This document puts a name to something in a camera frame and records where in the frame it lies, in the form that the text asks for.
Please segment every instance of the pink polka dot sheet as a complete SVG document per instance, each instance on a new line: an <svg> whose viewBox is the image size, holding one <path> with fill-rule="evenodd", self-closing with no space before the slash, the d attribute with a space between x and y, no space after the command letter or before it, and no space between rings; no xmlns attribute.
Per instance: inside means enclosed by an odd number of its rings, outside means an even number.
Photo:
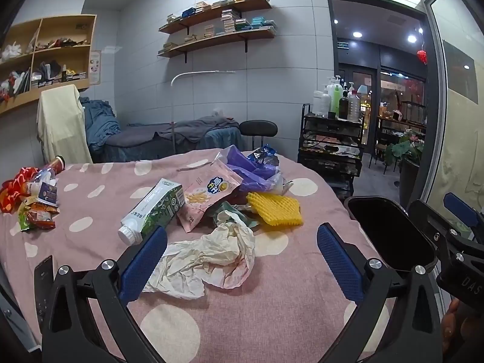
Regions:
<svg viewBox="0 0 484 363"><path fill-rule="evenodd" d="M188 186L191 171L186 166L212 160L217 152L195 150L156 161L68 165L57 176L56 228L47 232L20 232L16 215L0 215L0 259L38 340L34 268L50 255L55 270L65 264L90 270L104 259L118 259L126 249L118 237L120 220L159 179ZM316 172L282 156L279 160L285 179L295 182L287 195L299 201L304 224L254 229L255 265L241 287L226 290L205 285L205 296L196 300L142 293L128 304L166 361L317 362L348 320L354 303L344 297L316 245L318 227L329 222L366 257L378 255ZM211 220L204 219L187 234L175 217L166 231L170 243L199 239L213 229ZM91 305L108 348L120 356L97 303Z"/></svg>

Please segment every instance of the gray floor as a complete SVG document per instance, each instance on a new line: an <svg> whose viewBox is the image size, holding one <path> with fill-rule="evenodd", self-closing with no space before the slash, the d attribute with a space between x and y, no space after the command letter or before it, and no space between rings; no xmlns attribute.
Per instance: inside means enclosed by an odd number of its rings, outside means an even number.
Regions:
<svg viewBox="0 0 484 363"><path fill-rule="evenodd" d="M398 203L398 187L395 187L394 184L395 181L400 179L398 167L396 167L394 172L394 166L389 166L385 174L383 174L385 166L382 161L378 160L375 165L373 160L370 169L368 168L369 162L370 155L365 153L363 155L360 177L355 178L353 182L353 195L384 196Z"/></svg>

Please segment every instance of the white bottle cap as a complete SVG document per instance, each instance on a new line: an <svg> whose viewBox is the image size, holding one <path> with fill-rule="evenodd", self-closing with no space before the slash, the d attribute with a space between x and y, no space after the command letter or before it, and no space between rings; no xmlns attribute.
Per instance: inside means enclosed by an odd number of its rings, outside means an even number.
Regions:
<svg viewBox="0 0 484 363"><path fill-rule="evenodd" d="M124 225L118 229L118 235L124 244L131 246L133 244L140 244L143 240L141 233L134 232Z"/></svg>

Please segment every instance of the black plastic container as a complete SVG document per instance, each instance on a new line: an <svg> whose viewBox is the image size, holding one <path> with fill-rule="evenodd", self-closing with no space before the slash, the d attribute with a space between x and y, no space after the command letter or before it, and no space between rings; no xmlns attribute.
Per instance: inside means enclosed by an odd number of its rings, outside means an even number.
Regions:
<svg viewBox="0 0 484 363"><path fill-rule="evenodd" d="M416 265L429 273L437 262L434 246L394 201L381 196L352 196L345 201L381 259L401 275Z"/></svg>

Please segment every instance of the hanging red decoration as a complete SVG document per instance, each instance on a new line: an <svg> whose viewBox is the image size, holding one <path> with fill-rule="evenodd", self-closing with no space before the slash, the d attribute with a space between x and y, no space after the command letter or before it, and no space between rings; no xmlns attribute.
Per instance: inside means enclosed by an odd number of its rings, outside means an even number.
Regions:
<svg viewBox="0 0 484 363"><path fill-rule="evenodd" d="M427 52L425 52L425 50L419 50L417 52L417 57L420 59L421 62L427 65Z"/></svg>

